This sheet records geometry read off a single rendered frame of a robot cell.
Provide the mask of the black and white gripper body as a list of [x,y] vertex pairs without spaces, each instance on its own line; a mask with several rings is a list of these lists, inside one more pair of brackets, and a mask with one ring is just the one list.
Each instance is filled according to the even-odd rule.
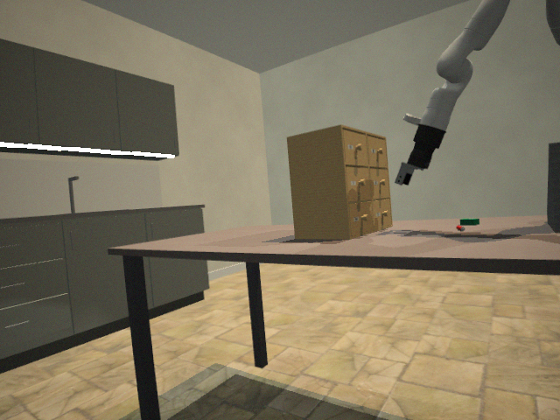
[[450,118],[451,113],[437,108],[426,108],[422,118],[405,115],[404,121],[418,126],[413,140],[415,146],[407,164],[428,169],[434,150],[439,149],[443,140]]

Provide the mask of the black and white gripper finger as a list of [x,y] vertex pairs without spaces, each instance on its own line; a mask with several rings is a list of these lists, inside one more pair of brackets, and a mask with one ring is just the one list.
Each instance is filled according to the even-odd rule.
[[[424,169],[421,169],[421,168],[417,168],[417,169],[419,169],[419,170],[421,170],[421,171],[424,170]],[[412,177],[412,175],[413,175],[413,172],[414,172],[414,169],[410,169],[410,168],[408,169],[407,175],[406,175],[406,177],[405,177],[405,180],[403,181],[403,183],[404,183],[405,185],[407,185],[407,186],[409,185],[410,180],[411,180],[411,177]]]
[[402,165],[401,165],[401,167],[400,167],[400,170],[399,170],[399,172],[398,172],[398,174],[397,174],[397,177],[396,177],[396,179],[395,179],[395,183],[396,183],[396,184],[401,185],[401,186],[403,185],[403,181],[404,181],[404,179],[405,179],[405,176],[406,176],[406,173],[407,173],[409,167],[410,167],[410,168],[413,168],[414,170],[417,170],[417,168],[418,168],[418,167],[416,167],[416,166],[414,166],[414,165],[411,165],[411,164],[407,164],[407,163],[402,162]]

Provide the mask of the wooden drawer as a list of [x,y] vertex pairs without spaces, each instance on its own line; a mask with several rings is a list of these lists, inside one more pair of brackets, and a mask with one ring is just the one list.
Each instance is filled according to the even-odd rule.
[[372,197],[389,196],[388,170],[370,169]]
[[371,202],[348,203],[351,236],[373,231]]
[[367,147],[370,165],[387,166],[385,140],[367,136]]
[[342,131],[345,162],[368,165],[366,136],[344,129]]
[[389,199],[373,201],[374,230],[392,225]]
[[349,200],[371,198],[368,168],[346,167],[346,185]]

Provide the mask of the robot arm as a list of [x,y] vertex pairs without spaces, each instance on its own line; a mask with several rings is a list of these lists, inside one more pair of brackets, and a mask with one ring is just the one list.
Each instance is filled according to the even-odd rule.
[[[482,0],[462,34],[443,52],[437,73],[446,79],[443,88],[433,90],[426,108],[452,113],[457,99],[473,75],[473,63],[465,59],[473,50],[482,50],[505,16],[510,0]],[[546,18],[560,45],[560,0],[546,0]]]

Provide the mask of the small brown wooden chest of drawers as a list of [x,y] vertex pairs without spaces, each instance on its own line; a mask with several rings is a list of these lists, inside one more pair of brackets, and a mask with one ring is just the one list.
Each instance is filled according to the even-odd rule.
[[[345,162],[342,128],[366,136],[368,164]],[[369,164],[367,136],[385,140],[387,166]],[[385,136],[337,125],[288,136],[287,146],[295,239],[350,240],[393,227]],[[371,198],[348,199],[346,166],[368,168]],[[369,168],[388,170],[389,196],[372,197]],[[375,230],[372,200],[390,200],[392,225]],[[373,231],[351,236],[348,203],[366,201],[371,202]]]

